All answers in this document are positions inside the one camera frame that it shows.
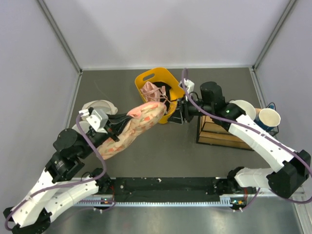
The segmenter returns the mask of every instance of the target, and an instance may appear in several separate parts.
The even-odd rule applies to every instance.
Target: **wooden box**
[[[215,124],[209,116],[198,117],[196,142],[252,150],[240,138],[233,136],[221,126]]]

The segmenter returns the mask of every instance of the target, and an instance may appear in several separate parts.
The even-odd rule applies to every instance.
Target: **white paper cup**
[[[244,100],[231,100],[230,103],[236,104],[237,106],[242,108],[252,120],[255,119],[256,117],[255,108],[249,102]]]
[[[258,124],[263,130],[270,131],[281,122],[281,116],[276,110],[270,108],[262,109],[255,119],[255,123]]]

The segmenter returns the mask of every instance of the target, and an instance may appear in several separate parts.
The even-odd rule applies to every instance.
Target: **metal floor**
[[[111,101],[119,113],[142,104],[134,80],[145,70],[84,71],[79,86],[71,125],[82,106],[93,100]],[[182,69],[170,72],[180,80]],[[216,81],[226,100],[243,99],[260,107],[248,68],[189,69],[195,91],[206,81]],[[111,177],[213,177],[226,176],[238,166],[268,167],[255,152],[196,144],[197,119],[190,124],[157,124],[123,152],[106,161]],[[100,167],[99,160],[89,156],[80,175]]]
[[[209,207],[115,207],[103,214],[93,210],[77,213],[80,209],[62,214],[45,233],[303,234],[293,204],[278,198],[259,197],[243,213]],[[71,214],[74,216],[65,221]]]
[[[170,70],[179,79],[181,69]],[[83,104],[98,99],[114,103],[119,113],[142,103],[134,80],[143,70],[83,72],[71,126]],[[190,69],[199,91],[201,83],[216,81],[227,100],[244,99],[259,107],[247,68]],[[226,176],[237,166],[268,167],[255,152],[196,144],[196,119],[190,124],[158,124],[140,135],[120,154],[107,160],[111,177]],[[100,167],[89,156],[84,171]],[[47,234],[302,234],[293,204],[278,198],[259,197],[243,213],[205,207],[115,207],[100,215],[73,207],[59,217]]]

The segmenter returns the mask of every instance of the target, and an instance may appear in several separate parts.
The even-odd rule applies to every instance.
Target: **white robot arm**
[[[188,84],[192,90],[194,83],[188,82]],[[246,142],[267,161],[270,168],[236,168],[229,173],[228,180],[231,183],[235,181],[241,188],[269,188],[281,197],[290,197],[309,177],[308,170],[293,156],[293,153],[308,165],[310,165],[311,156],[304,150],[297,153],[282,145],[257,126],[241,108],[233,103],[226,103],[221,88],[215,82],[202,84],[201,91],[203,99],[192,100],[190,97],[179,99],[176,112],[169,121],[190,122],[193,116],[203,115],[193,103],[199,105],[207,113],[216,115],[217,118],[231,120],[232,123],[228,123],[214,119],[216,124]],[[131,118],[121,115],[109,120],[105,111],[100,108],[83,110],[80,116],[87,117],[90,128],[86,136],[95,147],[108,138],[118,141],[118,135],[122,132],[124,123]],[[3,212],[7,221],[15,223],[14,228],[10,230],[14,234],[43,233],[51,222],[68,208],[90,195],[99,192],[105,194],[114,183],[103,169],[97,168],[82,182],[76,182],[74,186],[56,196],[56,192],[61,187],[68,186],[71,179],[82,169],[84,164],[80,158],[86,158],[92,152],[92,147],[81,134],[73,129],[63,130],[53,146],[56,152],[23,202]]]

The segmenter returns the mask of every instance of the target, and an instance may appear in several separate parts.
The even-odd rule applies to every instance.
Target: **yellow basket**
[[[147,102],[147,101],[145,100],[144,96],[142,95],[140,89],[148,81],[151,83],[153,83],[153,82],[164,82],[164,83],[170,85],[171,86],[171,89],[170,89],[170,99],[171,100],[176,100],[178,98],[182,98],[184,95],[184,90],[179,87],[179,82],[176,80],[176,78],[166,68],[157,67],[157,68],[154,68],[152,70],[149,70],[147,72],[142,73],[135,80],[136,88],[137,88],[138,92],[140,93],[140,96],[141,96],[143,102]],[[168,118],[176,110],[176,105],[177,105],[177,101],[173,101],[170,104],[168,113],[160,119],[159,123],[164,124],[164,123],[168,122]]]

